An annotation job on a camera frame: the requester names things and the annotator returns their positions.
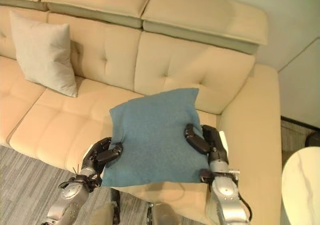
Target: white marble table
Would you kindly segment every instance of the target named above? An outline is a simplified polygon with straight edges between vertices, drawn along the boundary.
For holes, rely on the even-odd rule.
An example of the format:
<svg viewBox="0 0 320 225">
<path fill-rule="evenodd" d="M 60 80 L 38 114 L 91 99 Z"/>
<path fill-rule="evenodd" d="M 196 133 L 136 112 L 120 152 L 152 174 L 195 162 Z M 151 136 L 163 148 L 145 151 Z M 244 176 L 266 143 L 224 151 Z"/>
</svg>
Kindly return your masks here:
<svg viewBox="0 0 320 225">
<path fill-rule="evenodd" d="M 303 148 L 289 158 L 282 201 L 291 225 L 320 225 L 320 147 Z"/>
</svg>

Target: sofa armrest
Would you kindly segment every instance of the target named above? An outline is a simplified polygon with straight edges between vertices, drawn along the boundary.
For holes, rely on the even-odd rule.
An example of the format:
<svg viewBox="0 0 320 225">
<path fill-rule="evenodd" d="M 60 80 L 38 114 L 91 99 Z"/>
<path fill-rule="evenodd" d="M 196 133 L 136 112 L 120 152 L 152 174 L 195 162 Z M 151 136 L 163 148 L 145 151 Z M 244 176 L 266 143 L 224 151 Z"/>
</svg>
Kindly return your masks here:
<svg viewBox="0 0 320 225">
<path fill-rule="evenodd" d="M 218 129 L 226 135 L 230 168 L 240 169 L 239 191 L 252 225 L 278 225 L 281 212 L 281 129 L 278 73 L 256 64 Z"/>
</svg>

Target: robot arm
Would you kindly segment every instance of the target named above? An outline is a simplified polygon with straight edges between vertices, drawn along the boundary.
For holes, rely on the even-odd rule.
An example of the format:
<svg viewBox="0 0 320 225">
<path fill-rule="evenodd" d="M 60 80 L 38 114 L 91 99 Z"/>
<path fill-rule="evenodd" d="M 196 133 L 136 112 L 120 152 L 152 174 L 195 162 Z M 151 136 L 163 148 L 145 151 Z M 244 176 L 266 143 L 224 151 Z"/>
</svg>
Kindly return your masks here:
<svg viewBox="0 0 320 225">
<path fill-rule="evenodd" d="M 62 189 L 59 198 L 51 206 L 41 225 L 72 225 L 76 221 L 89 193 L 101 186 L 100 175 L 106 163 L 118 158 L 122 153 L 121 143 L 108 150 L 110 143 L 110 137 L 95 143 L 84 157 L 80 173 L 59 185 Z"/>
<path fill-rule="evenodd" d="M 221 225 L 249 225 L 252 211 L 238 191 L 240 172 L 229 169 L 224 133 L 219 133 L 208 125 L 202 126 L 202 133 L 204 139 L 194 133 L 192 124 L 188 124 L 184 131 L 186 140 L 193 148 L 202 154 L 208 154 L 210 170 L 202 169 L 199 177 L 203 183 L 209 184 L 211 198 L 217 204 L 214 210 L 209 210 L 209 216 L 218 214 Z M 248 208 L 249 218 L 241 202 Z"/>
</svg>

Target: white wall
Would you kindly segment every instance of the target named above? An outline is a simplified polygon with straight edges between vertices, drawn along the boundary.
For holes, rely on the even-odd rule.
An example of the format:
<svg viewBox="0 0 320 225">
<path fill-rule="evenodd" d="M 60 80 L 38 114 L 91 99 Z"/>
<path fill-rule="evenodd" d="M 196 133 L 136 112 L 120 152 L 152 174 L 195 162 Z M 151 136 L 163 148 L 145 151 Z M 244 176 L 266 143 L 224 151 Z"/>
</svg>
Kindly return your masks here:
<svg viewBox="0 0 320 225">
<path fill-rule="evenodd" d="M 278 70 L 320 36 L 320 0 L 237 0 L 263 9 L 268 15 L 268 45 L 257 61 Z"/>
<path fill-rule="evenodd" d="M 281 115 L 320 128 L 320 38 L 279 72 Z"/>
</svg>

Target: sofa backrest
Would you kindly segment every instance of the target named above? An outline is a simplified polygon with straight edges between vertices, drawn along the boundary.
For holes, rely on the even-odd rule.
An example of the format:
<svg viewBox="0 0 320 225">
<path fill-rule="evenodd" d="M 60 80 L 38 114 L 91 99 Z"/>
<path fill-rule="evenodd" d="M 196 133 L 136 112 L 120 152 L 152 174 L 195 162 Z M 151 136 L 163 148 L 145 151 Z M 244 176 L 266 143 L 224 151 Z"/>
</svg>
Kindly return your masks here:
<svg viewBox="0 0 320 225">
<path fill-rule="evenodd" d="M 198 110 L 221 114 L 246 81 L 253 55 L 213 45 L 142 32 L 134 91 L 152 95 L 199 88 Z"/>
<path fill-rule="evenodd" d="M 0 5 L 0 56 L 16 59 L 16 48 L 11 35 L 10 10 L 44 23 L 47 22 L 48 12 Z"/>
<path fill-rule="evenodd" d="M 51 24 L 69 24 L 77 76 L 152 95 L 199 88 L 196 108 L 220 114 L 254 65 L 253 55 L 139 29 L 57 13 L 0 6 L 0 55 L 16 58 L 9 10 Z"/>
<path fill-rule="evenodd" d="M 134 90 L 140 30 L 57 13 L 50 13 L 48 22 L 70 25 L 70 59 L 77 76 Z"/>
</svg>

